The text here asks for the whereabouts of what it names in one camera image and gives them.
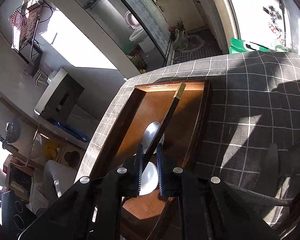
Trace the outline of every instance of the metal dish rack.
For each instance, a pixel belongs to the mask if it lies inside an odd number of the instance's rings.
[[[17,52],[20,52],[28,42],[32,43],[32,50],[44,3],[43,0],[29,0],[14,11],[10,24],[13,28],[12,48]]]

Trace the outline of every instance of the toilet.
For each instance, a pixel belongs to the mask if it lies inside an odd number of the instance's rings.
[[[129,40],[138,43],[144,53],[148,53],[154,49],[155,45],[149,38],[148,34],[142,28],[137,19],[132,15],[130,11],[127,11],[125,14],[126,24],[134,30],[131,34]]]

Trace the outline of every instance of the gray checkered tablecloth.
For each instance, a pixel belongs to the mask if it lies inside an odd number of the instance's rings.
[[[213,97],[207,134],[195,172],[204,178],[219,176],[226,182],[253,189],[260,157],[269,145],[279,155],[300,141],[300,56],[294,53],[248,52],[171,65],[130,78],[119,90],[102,118],[76,180],[89,175],[103,143],[135,85],[167,80],[207,78]],[[300,174],[281,179],[277,197],[294,198]],[[266,221],[276,222],[281,208]]]

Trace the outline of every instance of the bathroom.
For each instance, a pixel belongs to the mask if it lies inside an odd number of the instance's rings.
[[[75,0],[141,72],[161,68],[164,57],[121,0]]]

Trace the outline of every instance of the wooden tray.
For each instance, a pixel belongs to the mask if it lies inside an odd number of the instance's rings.
[[[200,153],[209,115],[210,80],[190,80],[164,133],[163,153],[192,169]],[[105,176],[137,152],[138,143],[151,122],[161,122],[180,81],[135,86],[115,121],[91,172]],[[156,157],[150,160],[156,164]],[[127,200],[122,209],[122,235],[127,239],[153,239],[169,217],[173,198],[160,197],[159,189]]]

